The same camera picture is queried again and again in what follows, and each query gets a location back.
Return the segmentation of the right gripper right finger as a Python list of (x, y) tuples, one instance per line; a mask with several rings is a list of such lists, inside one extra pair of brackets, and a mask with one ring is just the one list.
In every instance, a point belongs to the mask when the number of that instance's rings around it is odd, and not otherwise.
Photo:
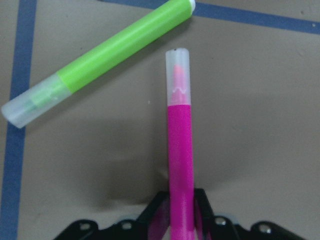
[(202, 188), (194, 189), (194, 223), (198, 240), (214, 240), (215, 216)]

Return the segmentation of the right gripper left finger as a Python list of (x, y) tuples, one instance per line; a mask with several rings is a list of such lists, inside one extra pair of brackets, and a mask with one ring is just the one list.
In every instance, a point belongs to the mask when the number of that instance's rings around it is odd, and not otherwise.
[(167, 191), (159, 191), (136, 219), (138, 240), (162, 240), (170, 225)]

